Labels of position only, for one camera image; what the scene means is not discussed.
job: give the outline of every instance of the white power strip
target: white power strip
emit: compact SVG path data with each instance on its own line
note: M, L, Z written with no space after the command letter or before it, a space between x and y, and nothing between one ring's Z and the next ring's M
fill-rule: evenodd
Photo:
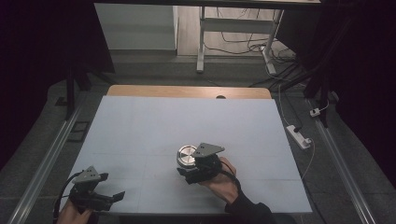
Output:
M311 140L309 138L303 138L303 136L300 134L300 132L295 133L294 132L295 128L296 127L294 127L294 125L290 125L290 126L286 127L286 130L289 131L290 135L294 138L294 141L296 141L298 146L301 149L307 149L307 148L311 147L311 145L310 145Z

